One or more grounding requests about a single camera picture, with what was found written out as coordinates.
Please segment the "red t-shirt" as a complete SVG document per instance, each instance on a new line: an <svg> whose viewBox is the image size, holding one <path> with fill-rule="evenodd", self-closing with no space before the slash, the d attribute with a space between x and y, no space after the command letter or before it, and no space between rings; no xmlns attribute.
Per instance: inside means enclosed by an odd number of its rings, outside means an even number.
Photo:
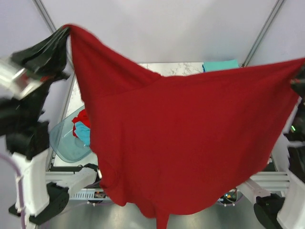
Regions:
<svg viewBox="0 0 305 229"><path fill-rule="evenodd" d="M69 24L101 187L167 227L262 171L299 96L304 59L164 77Z"/></svg>

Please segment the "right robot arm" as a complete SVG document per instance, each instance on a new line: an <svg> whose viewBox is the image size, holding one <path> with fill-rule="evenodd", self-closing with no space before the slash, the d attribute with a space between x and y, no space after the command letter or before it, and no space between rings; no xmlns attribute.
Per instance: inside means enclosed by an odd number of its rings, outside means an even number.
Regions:
<svg viewBox="0 0 305 229"><path fill-rule="evenodd" d="M266 229L305 227L305 141L286 138L296 127L305 132L305 118L295 118L304 102L304 98L298 101L272 150L275 171L260 172L237 187Z"/></svg>

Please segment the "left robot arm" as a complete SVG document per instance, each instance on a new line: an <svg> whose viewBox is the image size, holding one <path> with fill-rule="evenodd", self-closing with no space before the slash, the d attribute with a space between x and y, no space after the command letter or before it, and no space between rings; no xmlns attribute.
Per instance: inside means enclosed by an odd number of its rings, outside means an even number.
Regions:
<svg viewBox="0 0 305 229"><path fill-rule="evenodd" d="M65 209L71 196L105 181L93 164L64 180L46 181L49 123L39 118L50 86L69 78L64 71L69 34L68 26L60 27L47 39L0 60L0 84L13 94L0 100L0 134L9 152L1 159L15 170L17 198L9 213L20 218L24 229L44 224Z"/></svg>

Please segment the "red shirt in basket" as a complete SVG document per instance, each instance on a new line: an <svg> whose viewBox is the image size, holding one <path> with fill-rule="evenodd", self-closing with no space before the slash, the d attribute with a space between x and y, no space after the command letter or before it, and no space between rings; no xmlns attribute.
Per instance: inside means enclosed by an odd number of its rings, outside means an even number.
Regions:
<svg viewBox="0 0 305 229"><path fill-rule="evenodd" d="M76 117L72 119L72 122L75 124L77 122L83 123L86 127L90 128L91 124L86 112L86 109L82 109Z"/></svg>

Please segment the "teal shirt in basket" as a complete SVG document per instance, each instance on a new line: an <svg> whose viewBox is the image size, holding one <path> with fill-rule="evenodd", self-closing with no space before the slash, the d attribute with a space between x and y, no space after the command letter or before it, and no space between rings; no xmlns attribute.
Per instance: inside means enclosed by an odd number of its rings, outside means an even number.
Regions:
<svg viewBox="0 0 305 229"><path fill-rule="evenodd" d="M90 128L78 121L74 124L74 135L78 137L85 146L90 145Z"/></svg>

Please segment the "folded teal t-shirt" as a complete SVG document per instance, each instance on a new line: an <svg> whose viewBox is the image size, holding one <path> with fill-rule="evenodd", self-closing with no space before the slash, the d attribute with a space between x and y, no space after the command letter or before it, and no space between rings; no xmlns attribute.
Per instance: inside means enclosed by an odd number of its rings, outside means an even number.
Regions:
<svg viewBox="0 0 305 229"><path fill-rule="evenodd" d="M214 72L228 69L239 68L237 60L219 61L219 62L204 62L202 64L203 72Z"/></svg>

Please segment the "transparent blue plastic basket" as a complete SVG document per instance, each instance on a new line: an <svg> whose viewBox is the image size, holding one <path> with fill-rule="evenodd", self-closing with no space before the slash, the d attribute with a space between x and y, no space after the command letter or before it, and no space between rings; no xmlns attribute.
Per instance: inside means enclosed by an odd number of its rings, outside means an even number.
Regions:
<svg viewBox="0 0 305 229"><path fill-rule="evenodd" d="M91 153L91 150L73 131L74 123L71 118L65 118L50 131L50 146L56 155L67 163L75 163Z"/></svg>

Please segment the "left aluminium frame post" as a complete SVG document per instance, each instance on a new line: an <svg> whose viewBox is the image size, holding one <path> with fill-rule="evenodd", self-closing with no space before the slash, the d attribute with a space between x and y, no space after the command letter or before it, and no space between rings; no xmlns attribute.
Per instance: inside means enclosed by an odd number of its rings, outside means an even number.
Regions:
<svg viewBox="0 0 305 229"><path fill-rule="evenodd" d="M45 24L47 25L50 32L55 32L57 30L52 18L50 17L45 5L42 0L32 0L35 7L37 8L39 14L42 16Z"/></svg>

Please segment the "aluminium frame post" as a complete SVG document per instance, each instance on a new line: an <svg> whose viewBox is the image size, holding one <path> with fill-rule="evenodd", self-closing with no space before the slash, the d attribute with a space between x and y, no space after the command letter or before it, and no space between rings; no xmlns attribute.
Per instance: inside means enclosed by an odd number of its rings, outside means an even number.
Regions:
<svg viewBox="0 0 305 229"><path fill-rule="evenodd" d="M50 32L55 32L57 30L52 18L50 17L45 5L42 0L32 0L35 7L37 8L39 14L42 16L45 24L47 25Z"/></svg>
<svg viewBox="0 0 305 229"><path fill-rule="evenodd" d="M271 28L273 22L275 21L278 13L280 12L281 8L285 4L286 0L277 0L275 5L273 6L269 16L267 17L264 25L262 26L258 36L256 37L249 53L247 54L244 62L241 64L242 67L246 67L249 65L253 57L255 56L256 52L258 51L260 45L262 44L264 37L266 36L267 32Z"/></svg>

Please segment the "right aluminium frame post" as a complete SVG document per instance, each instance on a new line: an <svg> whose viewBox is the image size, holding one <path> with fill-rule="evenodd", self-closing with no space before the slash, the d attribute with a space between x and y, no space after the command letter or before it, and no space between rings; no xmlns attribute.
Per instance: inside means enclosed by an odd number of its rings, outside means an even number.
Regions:
<svg viewBox="0 0 305 229"><path fill-rule="evenodd" d="M286 0L277 0L275 5L273 6L269 16L267 17L264 25L262 26L258 36L256 37L249 53L247 54L244 62L241 64L242 67L246 67L249 65L253 57L255 56L256 52L258 51L260 45L262 44L264 37L266 36L267 32L271 28L273 22L275 21L278 13L280 12L281 8L285 4Z"/></svg>

